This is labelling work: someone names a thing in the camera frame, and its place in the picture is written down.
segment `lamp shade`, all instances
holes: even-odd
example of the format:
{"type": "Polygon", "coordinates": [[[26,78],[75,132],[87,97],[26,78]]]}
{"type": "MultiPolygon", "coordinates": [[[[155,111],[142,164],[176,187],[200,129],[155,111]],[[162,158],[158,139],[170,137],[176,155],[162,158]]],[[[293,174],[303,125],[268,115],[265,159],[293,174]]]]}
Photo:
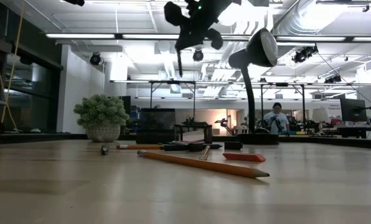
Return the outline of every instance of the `lamp shade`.
{"type": "Polygon", "coordinates": [[[233,68],[247,67],[250,63],[261,67],[274,67],[278,62],[278,46],[271,33],[262,28],[253,35],[245,49],[231,54],[228,62],[233,68]]]}

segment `computer monitor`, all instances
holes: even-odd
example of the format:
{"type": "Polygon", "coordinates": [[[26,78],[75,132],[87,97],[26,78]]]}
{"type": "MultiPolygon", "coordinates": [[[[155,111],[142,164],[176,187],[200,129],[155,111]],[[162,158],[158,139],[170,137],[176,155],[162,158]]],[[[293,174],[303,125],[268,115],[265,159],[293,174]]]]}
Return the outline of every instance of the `computer monitor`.
{"type": "Polygon", "coordinates": [[[364,100],[340,99],[343,121],[367,121],[364,100]]]}

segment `desk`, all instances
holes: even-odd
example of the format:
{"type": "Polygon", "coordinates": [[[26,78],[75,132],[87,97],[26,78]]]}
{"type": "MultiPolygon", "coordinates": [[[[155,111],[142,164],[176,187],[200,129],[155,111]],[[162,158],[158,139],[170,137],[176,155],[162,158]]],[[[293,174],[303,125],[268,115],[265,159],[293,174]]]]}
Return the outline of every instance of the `desk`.
{"type": "Polygon", "coordinates": [[[353,137],[361,137],[362,139],[367,138],[367,131],[371,131],[370,127],[343,127],[343,128],[337,128],[338,132],[340,132],[340,135],[342,135],[342,138],[348,138],[350,136],[353,137]]]}

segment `potted plant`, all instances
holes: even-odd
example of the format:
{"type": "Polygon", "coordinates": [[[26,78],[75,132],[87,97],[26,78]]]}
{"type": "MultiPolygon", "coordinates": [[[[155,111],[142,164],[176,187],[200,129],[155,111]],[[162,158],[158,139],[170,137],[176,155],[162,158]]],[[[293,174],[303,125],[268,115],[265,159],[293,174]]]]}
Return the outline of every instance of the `potted plant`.
{"type": "Polygon", "coordinates": [[[78,124],[86,129],[87,138],[93,142],[113,142],[119,138],[120,126],[125,125],[129,115],[125,113],[123,100],[119,97],[94,95],[83,98],[73,112],[79,114],[78,124]]]}

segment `pillar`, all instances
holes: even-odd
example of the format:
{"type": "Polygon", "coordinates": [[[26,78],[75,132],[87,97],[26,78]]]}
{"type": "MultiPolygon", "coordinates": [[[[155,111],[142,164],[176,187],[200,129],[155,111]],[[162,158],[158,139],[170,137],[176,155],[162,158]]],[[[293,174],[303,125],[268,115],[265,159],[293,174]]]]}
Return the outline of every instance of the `pillar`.
{"type": "Polygon", "coordinates": [[[105,63],[104,94],[106,96],[126,96],[126,83],[111,83],[110,80],[126,80],[128,68],[118,65],[120,61],[105,63]]]}

